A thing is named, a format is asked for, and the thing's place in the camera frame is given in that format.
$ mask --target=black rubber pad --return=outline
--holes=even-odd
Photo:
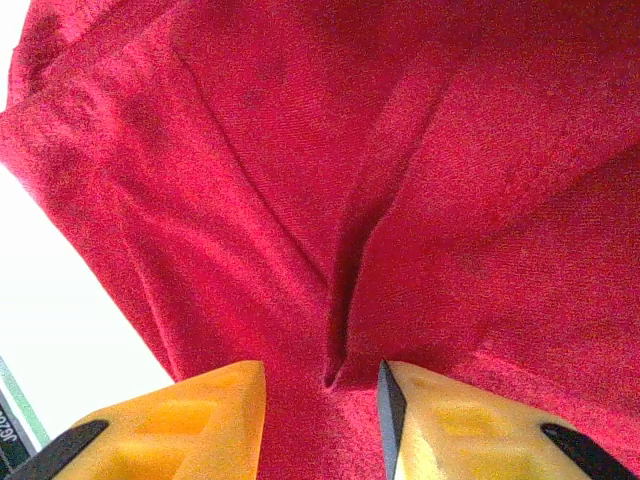
[[[378,373],[378,418],[382,432],[387,480],[393,480],[395,476],[406,411],[407,400],[404,398],[389,364],[382,362]]]
[[[67,430],[6,480],[53,480],[108,426],[105,420],[94,420]]]
[[[586,435],[554,423],[545,423],[540,429],[593,480],[638,480]]]

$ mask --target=white wall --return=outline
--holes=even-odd
[[[0,110],[28,4],[0,2]],[[2,166],[0,357],[51,437],[87,413],[171,383],[73,247]]]

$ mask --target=red textile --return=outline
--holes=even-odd
[[[382,479],[382,358],[640,472],[637,5],[34,0],[0,155],[261,479]]]

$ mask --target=red fabric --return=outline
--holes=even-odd
[[[1,158],[261,479],[382,479],[382,358],[640,472],[640,10],[504,3],[34,0]]]

